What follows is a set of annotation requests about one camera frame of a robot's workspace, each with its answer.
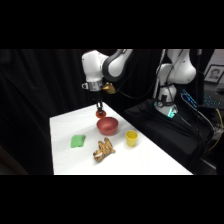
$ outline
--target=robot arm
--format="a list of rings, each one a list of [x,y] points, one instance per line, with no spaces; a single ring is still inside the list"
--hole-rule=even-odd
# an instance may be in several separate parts
[[[110,82],[119,81],[125,73],[125,68],[132,53],[133,49],[118,49],[110,57],[96,50],[83,55],[82,64],[87,83],[83,84],[82,88],[89,90],[92,99],[97,101],[97,109],[100,116],[103,116],[101,93],[103,77]]]
[[[169,49],[167,55],[172,64],[163,64],[158,74],[160,93],[155,107],[170,118],[178,112],[174,104],[177,90],[173,84],[189,84],[196,76],[189,52],[190,49]]]

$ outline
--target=green light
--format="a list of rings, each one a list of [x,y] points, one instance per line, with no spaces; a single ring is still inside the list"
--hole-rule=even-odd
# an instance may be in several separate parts
[[[168,117],[170,117],[170,118],[173,118],[174,117],[173,108],[170,108]]]

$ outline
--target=black curtain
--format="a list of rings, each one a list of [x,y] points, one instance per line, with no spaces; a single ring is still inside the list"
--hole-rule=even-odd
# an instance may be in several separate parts
[[[112,55],[116,49],[1,49],[0,145],[29,174],[53,174],[49,118],[93,105],[85,83],[81,57],[90,50]],[[158,68],[161,49],[134,49],[127,70],[131,77],[122,91],[144,95]],[[196,50],[193,64],[196,63]],[[125,78],[117,83],[119,87]],[[132,106],[151,98],[153,88],[140,100],[120,93],[104,94],[104,102],[121,116]]]

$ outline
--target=white table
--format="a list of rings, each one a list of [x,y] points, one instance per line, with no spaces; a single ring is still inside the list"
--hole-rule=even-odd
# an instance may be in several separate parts
[[[117,133],[108,138],[116,150],[101,163],[93,158],[98,141],[104,141],[96,123],[96,106],[90,106],[50,119],[55,175],[192,175],[183,166],[136,130],[105,103],[108,117],[119,121]],[[135,130],[139,138],[135,147],[126,144],[125,133]],[[85,135],[84,147],[71,148],[74,135]]]

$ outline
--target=yellow glass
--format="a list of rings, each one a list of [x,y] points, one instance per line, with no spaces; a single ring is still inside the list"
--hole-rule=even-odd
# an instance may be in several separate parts
[[[135,146],[136,142],[137,142],[137,139],[138,139],[138,134],[137,132],[135,131],[128,131],[126,133],[126,139],[127,139],[127,144],[130,146],[130,147],[133,147]]]

